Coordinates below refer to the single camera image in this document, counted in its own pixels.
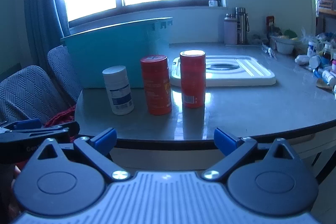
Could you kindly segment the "red cloth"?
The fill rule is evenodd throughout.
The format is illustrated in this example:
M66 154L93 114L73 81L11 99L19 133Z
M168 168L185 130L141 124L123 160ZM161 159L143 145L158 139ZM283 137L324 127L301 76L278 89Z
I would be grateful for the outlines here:
M56 114L45 124L45 127L52 127L66 123L69 128L70 142L73 143L75 136L78 134L80 129L79 124L75 121L75 109L76 105L73 105L69 109Z

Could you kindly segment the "red canister with yellow text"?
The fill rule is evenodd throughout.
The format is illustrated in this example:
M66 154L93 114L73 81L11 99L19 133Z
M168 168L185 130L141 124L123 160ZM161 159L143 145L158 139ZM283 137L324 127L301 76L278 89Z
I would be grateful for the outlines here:
M140 62L148 112L152 115L168 114L172 106L167 56L150 55Z

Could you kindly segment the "teal plastic storage bin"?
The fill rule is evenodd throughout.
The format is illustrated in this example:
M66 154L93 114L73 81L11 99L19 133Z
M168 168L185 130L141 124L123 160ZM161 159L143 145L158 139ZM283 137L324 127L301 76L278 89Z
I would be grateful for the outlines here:
M102 71L126 67L131 88L142 88L140 59L167 55L172 17L135 20L95 28L61 39L84 89L104 88Z

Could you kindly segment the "white tube bottle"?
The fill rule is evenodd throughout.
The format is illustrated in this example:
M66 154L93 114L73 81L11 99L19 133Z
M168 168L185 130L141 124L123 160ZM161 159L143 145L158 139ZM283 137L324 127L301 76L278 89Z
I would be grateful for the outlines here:
M335 87L336 78L329 71L324 70L322 72L322 78L330 87L332 87L332 88Z

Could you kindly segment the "tan perforated patch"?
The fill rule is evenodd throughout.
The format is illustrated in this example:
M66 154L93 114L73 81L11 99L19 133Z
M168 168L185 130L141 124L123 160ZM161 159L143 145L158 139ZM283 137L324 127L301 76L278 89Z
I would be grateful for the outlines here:
M329 86L323 79L317 79L316 87L323 90L333 90L333 88Z

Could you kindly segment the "dark red box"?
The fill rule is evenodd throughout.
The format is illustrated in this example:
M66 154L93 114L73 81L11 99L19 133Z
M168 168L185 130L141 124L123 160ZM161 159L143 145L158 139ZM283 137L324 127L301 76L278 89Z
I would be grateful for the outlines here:
M273 32L274 27L274 16L267 16L266 17L266 32L270 33Z

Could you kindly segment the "steel thermos flask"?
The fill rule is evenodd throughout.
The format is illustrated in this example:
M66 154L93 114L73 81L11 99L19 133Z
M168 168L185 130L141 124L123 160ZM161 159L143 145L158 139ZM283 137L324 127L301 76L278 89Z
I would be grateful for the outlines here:
M235 8L235 16L237 19L238 44L248 43L247 34L249 32L248 13L243 7Z

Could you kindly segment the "red canister with barcode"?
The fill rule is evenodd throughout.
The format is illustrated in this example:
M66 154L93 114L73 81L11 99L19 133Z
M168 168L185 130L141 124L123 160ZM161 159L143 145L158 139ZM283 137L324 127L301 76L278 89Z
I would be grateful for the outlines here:
M206 54L202 50L180 53L182 102L187 108L199 108L205 104Z

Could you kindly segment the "white lying bottle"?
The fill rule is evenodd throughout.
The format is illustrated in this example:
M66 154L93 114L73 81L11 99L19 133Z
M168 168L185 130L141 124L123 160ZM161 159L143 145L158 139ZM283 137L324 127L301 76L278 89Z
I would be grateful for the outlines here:
M309 64L309 60L310 57L308 55L298 55L295 58L294 62L299 66L303 66Z

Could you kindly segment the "white ribbed bowl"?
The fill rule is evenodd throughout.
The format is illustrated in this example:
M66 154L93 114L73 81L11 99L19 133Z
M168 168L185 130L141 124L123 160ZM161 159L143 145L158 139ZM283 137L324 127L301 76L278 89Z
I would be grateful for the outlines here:
M279 53L291 55L295 46L295 41L291 39L276 39L276 48Z

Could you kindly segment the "pink water bottle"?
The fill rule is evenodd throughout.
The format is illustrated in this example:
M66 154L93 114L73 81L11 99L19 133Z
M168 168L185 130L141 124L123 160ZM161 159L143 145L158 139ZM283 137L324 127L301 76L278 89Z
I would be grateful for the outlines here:
M226 14L224 18L224 42L226 45L238 43L238 21L234 14Z

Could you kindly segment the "white bin lid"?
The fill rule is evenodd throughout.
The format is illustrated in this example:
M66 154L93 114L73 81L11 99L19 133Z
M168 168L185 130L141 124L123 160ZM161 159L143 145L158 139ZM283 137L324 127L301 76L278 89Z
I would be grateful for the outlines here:
M206 56L206 87L271 86L272 71L255 58L243 55Z

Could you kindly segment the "white pill bottle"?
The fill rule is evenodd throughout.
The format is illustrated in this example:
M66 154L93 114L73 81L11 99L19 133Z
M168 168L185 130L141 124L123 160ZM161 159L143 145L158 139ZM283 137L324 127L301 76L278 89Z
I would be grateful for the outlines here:
M112 112L116 115L132 112L134 103L126 67L123 65L109 67L102 71L102 75Z

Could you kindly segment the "snack wrapper packet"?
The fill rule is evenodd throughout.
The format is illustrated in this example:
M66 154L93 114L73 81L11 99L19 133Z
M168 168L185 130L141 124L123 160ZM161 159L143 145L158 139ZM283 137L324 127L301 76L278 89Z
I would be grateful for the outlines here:
M274 53L274 51L272 50L272 48L268 47L267 45L265 45L264 43L262 43L261 45L261 49L264 53L266 53L270 58L275 59L276 60L276 55Z

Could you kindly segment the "small white box on sill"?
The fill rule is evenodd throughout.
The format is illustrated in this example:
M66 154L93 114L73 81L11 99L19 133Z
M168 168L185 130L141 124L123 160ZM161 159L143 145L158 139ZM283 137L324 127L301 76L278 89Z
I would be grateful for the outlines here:
M209 0L209 7L217 7L218 1L216 0Z

